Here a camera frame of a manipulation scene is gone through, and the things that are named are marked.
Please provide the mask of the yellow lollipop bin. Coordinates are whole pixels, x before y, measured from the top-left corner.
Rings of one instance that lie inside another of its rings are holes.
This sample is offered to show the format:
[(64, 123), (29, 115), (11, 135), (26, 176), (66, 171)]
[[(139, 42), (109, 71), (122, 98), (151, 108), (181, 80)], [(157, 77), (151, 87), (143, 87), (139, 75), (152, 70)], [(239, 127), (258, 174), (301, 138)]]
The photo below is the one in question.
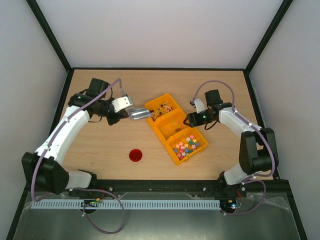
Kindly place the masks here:
[(169, 93), (165, 93), (148, 101), (144, 104), (144, 107), (151, 113), (151, 117), (147, 119), (147, 122), (151, 127), (154, 127), (156, 123), (164, 119), (164, 117), (167, 117), (168, 114), (181, 109), (179, 104)]

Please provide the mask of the metal scoop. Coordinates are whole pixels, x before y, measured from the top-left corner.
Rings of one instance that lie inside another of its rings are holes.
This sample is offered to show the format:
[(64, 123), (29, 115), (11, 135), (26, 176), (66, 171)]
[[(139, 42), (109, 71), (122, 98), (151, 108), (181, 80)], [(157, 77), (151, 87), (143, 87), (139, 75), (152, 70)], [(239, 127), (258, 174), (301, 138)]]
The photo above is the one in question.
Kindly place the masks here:
[(132, 108), (128, 112), (132, 120), (147, 119), (152, 116), (152, 113), (147, 108)]

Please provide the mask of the yellow star candy bin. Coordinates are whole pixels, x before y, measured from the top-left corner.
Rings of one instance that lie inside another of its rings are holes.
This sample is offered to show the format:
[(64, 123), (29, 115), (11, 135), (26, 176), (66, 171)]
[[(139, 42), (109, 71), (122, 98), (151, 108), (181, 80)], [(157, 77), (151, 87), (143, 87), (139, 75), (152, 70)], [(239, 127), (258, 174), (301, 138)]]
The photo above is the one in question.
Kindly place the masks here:
[(208, 141), (196, 127), (187, 127), (169, 137), (164, 147), (175, 165), (179, 166), (201, 153), (208, 145)]

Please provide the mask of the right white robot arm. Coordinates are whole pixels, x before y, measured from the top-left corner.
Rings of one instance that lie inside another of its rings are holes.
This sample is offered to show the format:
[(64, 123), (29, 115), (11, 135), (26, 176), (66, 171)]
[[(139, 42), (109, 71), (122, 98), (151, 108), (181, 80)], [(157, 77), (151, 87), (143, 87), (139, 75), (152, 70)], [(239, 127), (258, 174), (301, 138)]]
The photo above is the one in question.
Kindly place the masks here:
[(235, 107), (235, 100), (223, 102), (217, 89), (207, 91), (206, 103), (195, 95), (190, 104), (195, 112), (187, 114), (183, 123), (191, 128), (221, 123), (240, 139), (238, 163), (220, 173), (218, 191), (229, 196), (236, 185), (255, 177), (272, 176), (278, 166), (275, 133), (245, 118)]

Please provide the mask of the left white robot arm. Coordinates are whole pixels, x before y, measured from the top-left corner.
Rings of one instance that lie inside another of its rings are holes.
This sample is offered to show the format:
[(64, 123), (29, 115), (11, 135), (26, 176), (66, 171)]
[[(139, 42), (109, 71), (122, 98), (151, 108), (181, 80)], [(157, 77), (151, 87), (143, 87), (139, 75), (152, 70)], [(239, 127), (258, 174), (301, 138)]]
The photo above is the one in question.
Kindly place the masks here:
[(63, 161), (71, 143), (92, 116), (106, 118), (110, 126), (128, 118), (133, 100), (123, 89), (121, 97), (105, 98), (114, 86), (114, 83), (93, 78), (88, 88), (69, 99), (63, 117), (44, 143), (35, 152), (23, 155), (22, 167), (33, 197), (36, 189), (58, 195), (65, 190), (85, 189), (90, 185), (92, 173), (67, 171)]

